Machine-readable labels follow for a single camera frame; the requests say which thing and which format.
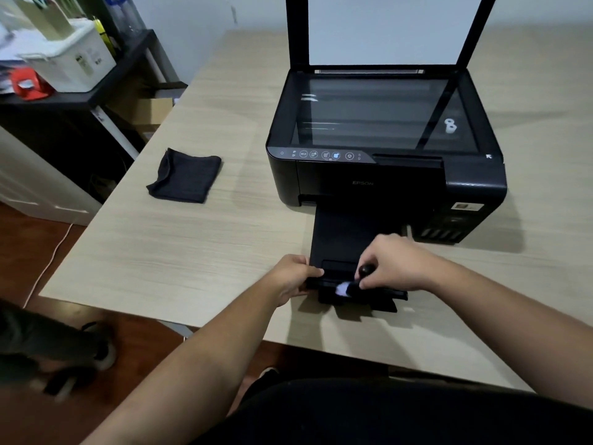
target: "printer control panel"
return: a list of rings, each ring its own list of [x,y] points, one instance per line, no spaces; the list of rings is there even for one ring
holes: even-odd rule
[[[376,164],[372,157],[360,150],[269,146],[267,151],[275,158],[292,161]]]

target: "printer label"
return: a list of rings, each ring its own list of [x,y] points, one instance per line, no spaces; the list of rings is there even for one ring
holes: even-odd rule
[[[480,203],[455,203],[451,209],[479,211],[483,207]]]

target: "white door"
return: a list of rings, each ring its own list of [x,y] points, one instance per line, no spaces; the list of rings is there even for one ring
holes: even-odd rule
[[[87,225],[101,204],[0,127],[0,201],[31,217]]]

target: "wooden floor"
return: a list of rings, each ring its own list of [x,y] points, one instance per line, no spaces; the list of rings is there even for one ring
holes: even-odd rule
[[[27,217],[0,203],[0,298],[23,306],[67,229],[67,224]],[[154,320],[37,296],[84,229],[72,227],[27,309],[76,327],[93,320],[109,321],[117,332],[119,358],[88,389],[59,405],[27,388],[0,387],[0,444],[78,444],[182,341]],[[239,397],[269,366],[294,377],[387,375],[387,366],[382,364],[263,342]]]

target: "power cord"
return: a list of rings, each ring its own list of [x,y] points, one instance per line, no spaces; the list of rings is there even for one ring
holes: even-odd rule
[[[33,288],[31,289],[31,291],[29,292],[29,295],[28,295],[27,299],[25,300],[25,304],[23,306],[23,309],[25,309],[27,307],[27,305],[29,304],[29,300],[33,296],[33,292],[37,288],[37,284],[39,284],[39,281],[41,280],[41,277],[47,271],[47,269],[49,269],[49,266],[52,264],[53,260],[56,258],[57,249],[60,247],[60,245],[62,245],[62,243],[64,242],[64,240],[66,240],[66,238],[68,237],[68,234],[70,234],[70,230],[72,229],[72,225],[73,224],[74,223],[70,224],[70,226],[68,227],[68,231],[66,231],[66,234],[64,235],[64,237],[62,238],[62,240],[60,240],[60,243],[57,244],[56,247],[53,249],[52,258],[49,260],[48,264],[45,266],[45,269],[43,269],[43,271],[41,272],[41,274],[37,277],[37,281],[35,281],[35,284],[33,284]]]

